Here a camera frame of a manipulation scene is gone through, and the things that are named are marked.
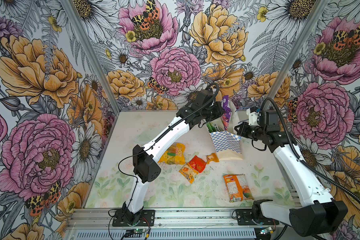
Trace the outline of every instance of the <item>orange spotted butterfly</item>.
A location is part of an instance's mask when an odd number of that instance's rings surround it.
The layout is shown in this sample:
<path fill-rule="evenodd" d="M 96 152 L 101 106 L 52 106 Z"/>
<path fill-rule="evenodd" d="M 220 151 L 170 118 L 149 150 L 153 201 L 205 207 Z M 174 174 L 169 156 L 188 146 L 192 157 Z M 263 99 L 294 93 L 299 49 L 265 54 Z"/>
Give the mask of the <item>orange spotted butterfly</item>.
<path fill-rule="evenodd" d="M 298 106 L 298 98 L 294 98 L 288 103 L 289 114 L 288 121 L 292 123 L 298 122 L 298 117 L 296 115 L 296 107 Z"/>
<path fill-rule="evenodd" d="M 31 211 L 29 214 L 36 217 L 41 214 L 44 208 L 55 204 L 61 196 L 61 182 L 57 181 L 44 195 L 37 195 L 25 201 L 25 206 Z"/>
<path fill-rule="evenodd" d="M 156 79 L 154 79 L 153 77 L 149 78 L 147 86 L 152 88 L 158 94 L 163 94 L 163 93 L 166 93 L 168 91 L 168 88 L 166 86 L 161 86 L 160 84 L 158 84 Z"/>
<path fill-rule="evenodd" d="M 143 15 L 137 15 L 131 18 L 134 25 L 139 26 L 141 30 L 148 30 L 160 16 L 160 9 L 156 7 L 155 0 L 147 0 Z"/>
<path fill-rule="evenodd" d="M 333 48 L 337 51 L 344 47 L 350 48 L 352 44 L 360 45 L 360 26 L 351 30 L 349 33 L 343 30 L 335 31 L 333 33 Z"/>

